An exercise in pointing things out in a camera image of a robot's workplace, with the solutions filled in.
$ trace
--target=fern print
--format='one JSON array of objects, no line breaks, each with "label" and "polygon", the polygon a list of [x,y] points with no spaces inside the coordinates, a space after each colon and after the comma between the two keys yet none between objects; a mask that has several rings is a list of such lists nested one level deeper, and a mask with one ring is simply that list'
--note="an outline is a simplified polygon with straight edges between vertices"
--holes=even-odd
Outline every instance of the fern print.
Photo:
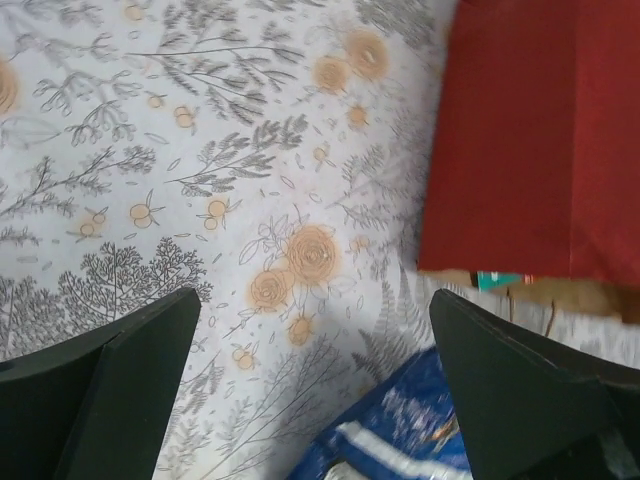
[{"label": "fern print", "polygon": [[157,467],[173,479],[183,478],[197,461],[200,450],[210,445],[214,438],[213,423],[203,422],[200,412],[216,394],[224,375],[219,354],[216,353],[195,377],[183,380],[178,388],[162,445],[164,453],[158,459]]},{"label": "fern print", "polygon": [[[419,297],[420,285],[416,286]],[[384,381],[398,369],[418,348],[431,341],[431,324],[426,305],[416,305],[409,288],[404,267],[400,265],[400,291],[398,297],[391,285],[382,282],[382,306],[373,331],[360,329],[365,354],[351,354],[358,370],[369,373],[376,383]]]}]

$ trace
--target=gray leaf print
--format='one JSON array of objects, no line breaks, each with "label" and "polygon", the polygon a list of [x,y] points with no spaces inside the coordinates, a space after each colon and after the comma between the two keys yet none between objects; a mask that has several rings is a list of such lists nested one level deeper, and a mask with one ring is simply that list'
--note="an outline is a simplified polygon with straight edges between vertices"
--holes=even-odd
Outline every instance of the gray leaf print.
[{"label": "gray leaf print", "polygon": [[266,120],[254,130],[253,136],[242,137],[236,132],[219,143],[208,142],[198,155],[202,168],[195,174],[170,180],[182,185],[188,197],[209,197],[229,192],[238,178],[256,179],[271,175],[274,148],[290,150],[302,141],[307,129],[305,115],[289,117],[284,122]]},{"label": "gray leaf print", "polygon": [[372,24],[387,35],[398,33],[416,50],[433,44],[435,19],[420,0],[356,0],[360,20]]}]

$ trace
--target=black object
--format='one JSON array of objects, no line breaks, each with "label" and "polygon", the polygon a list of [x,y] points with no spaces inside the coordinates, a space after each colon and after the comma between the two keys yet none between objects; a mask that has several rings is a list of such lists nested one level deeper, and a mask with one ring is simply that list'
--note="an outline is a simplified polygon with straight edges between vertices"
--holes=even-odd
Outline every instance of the black object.
[{"label": "black object", "polygon": [[[474,480],[640,478],[628,473],[640,465],[640,371],[446,290],[430,315]],[[602,447],[616,435],[631,463],[625,476],[611,472]]]},{"label": "black object", "polygon": [[181,289],[0,363],[0,478],[149,480],[199,313]]}]

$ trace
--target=orange flower print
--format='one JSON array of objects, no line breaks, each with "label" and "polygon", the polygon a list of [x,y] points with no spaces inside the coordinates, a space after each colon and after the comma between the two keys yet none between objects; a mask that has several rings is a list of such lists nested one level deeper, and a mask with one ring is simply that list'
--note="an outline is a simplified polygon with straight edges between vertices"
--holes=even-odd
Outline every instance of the orange flower print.
[{"label": "orange flower print", "polygon": [[288,329],[288,337],[289,341],[293,345],[295,345],[296,347],[301,347],[302,345],[307,343],[307,340],[309,340],[309,337],[313,333],[311,323],[312,320],[313,316],[299,316],[295,318],[293,322],[291,322],[291,326]]},{"label": "orange flower print", "polygon": [[349,66],[335,57],[320,57],[313,67],[313,81],[324,92],[337,95],[347,86]]},{"label": "orange flower print", "polygon": [[152,196],[153,189],[149,191],[145,203],[138,203],[131,207],[131,209],[129,210],[129,215],[133,220],[133,224],[138,228],[149,228],[152,223],[160,225],[153,214],[159,212],[160,210],[163,210],[165,207],[151,208]]},{"label": "orange flower print", "polygon": [[139,22],[144,18],[144,10],[137,3],[129,3],[124,9],[124,16],[132,22]]},{"label": "orange flower print", "polygon": [[198,115],[197,108],[191,111],[184,105],[176,108],[173,111],[173,116],[176,119],[176,125],[178,125],[180,128],[190,128],[191,135],[196,134],[196,123],[195,123],[196,115]]},{"label": "orange flower print", "polygon": [[93,223],[95,223],[96,225],[102,225],[107,220],[105,214],[107,213],[107,210],[109,210],[109,207],[104,207],[99,212],[91,210],[90,208],[85,208],[85,210],[91,215],[91,221]]},{"label": "orange flower print", "polygon": [[354,105],[349,108],[347,118],[352,128],[362,128],[365,125],[369,125],[367,121],[367,110],[361,105]]},{"label": "orange flower print", "polygon": [[157,95],[155,93],[147,92],[149,94],[149,98],[147,99],[147,105],[151,108],[162,108],[164,107],[164,98],[166,95]]},{"label": "orange flower print", "polygon": [[95,225],[92,225],[90,222],[83,223],[80,225],[80,228],[75,232],[67,232],[68,235],[72,235],[74,237],[78,237],[76,243],[82,242],[87,238],[100,238],[101,235],[98,235],[97,228]]},{"label": "orange flower print", "polygon": [[233,361],[236,362],[240,370],[253,370],[256,365],[260,365],[260,362],[255,356],[258,351],[258,343],[256,343],[253,348],[250,343],[244,347],[234,343],[233,347],[235,347],[235,350],[231,354],[231,358],[233,358]]},{"label": "orange flower print", "polygon": [[233,205],[227,200],[213,200],[207,207],[206,215],[198,215],[198,218],[204,218],[204,228],[207,230],[215,230],[218,225],[222,225],[222,228],[227,228],[227,214],[233,212],[242,203],[242,200],[237,201]]},{"label": "orange flower print", "polygon": [[293,282],[293,274],[286,270],[267,270],[259,273],[251,283],[253,304],[263,312],[275,312],[279,306],[285,304]]},{"label": "orange flower print", "polygon": [[336,266],[331,234],[322,227],[305,226],[289,239],[286,256],[296,280],[306,285],[327,281]]},{"label": "orange flower print", "polygon": [[68,235],[72,235],[74,237],[78,237],[76,243],[82,242],[87,238],[101,238],[100,231],[102,230],[104,223],[107,221],[107,210],[109,207],[104,207],[99,212],[92,210],[88,207],[85,207],[85,211],[91,215],[90,218],[85,217],[85,219],[80,224],[80,228],[76,231],[67,232]]},{"label": "orange flower print", "polygon": [[18,97],[18,77],[13,68],[0,60],[0,115],[9,113]]},{"label": "orange flower print", "polygon": [[345,50],[349,65],[356,75],[367,80],[379,80],[389,70],[389,53],[382,38],[370,30],[347,34]]}]

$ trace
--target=tree print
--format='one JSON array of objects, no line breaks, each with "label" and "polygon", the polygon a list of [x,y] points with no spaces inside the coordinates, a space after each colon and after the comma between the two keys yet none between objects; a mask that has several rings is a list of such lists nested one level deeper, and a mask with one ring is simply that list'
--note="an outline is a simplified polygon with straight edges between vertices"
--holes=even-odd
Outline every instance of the tree print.
[{"label": "tree print", "polygon": [[266,87],[279,93],[296,76],[279,64],[297,65],[304,55],[288,45],[291,34],[274,21],[250,44],[238,28],[230,0],[186,0],[164,10],[164,32],[153,53],[130,52],[161,65],[173,83],[204,96],[219,119],[252,125],[263,116]]},{"label": "tree print", "polygon": [[0,277],[0,361],[19,357],[80,333],[68,322],[60,296],[27,277]]},{"label": "tree print", "polygon": [[275,160],[275,148],[291,150],[302,142],[308,123],[304,114],[288,117],[284,122],[266,120],[254,129],[251,138],[232,133],[216,142],[211,140],[201,150],[202,167],[170,183],[180,183],[188,197],[209,197],[234,189],[238,178],[268,177]]},{"label": "tree print", "polygon": [[104,243],[99,253],[84,255],[83,276],[64,272],[58,281],[70,319],[83,329],[110,323],[180,287],[192,287],[209,301],[213,286],[196,251],[183,252],[165,237],[156,255],[145,263],[134,247]]}]

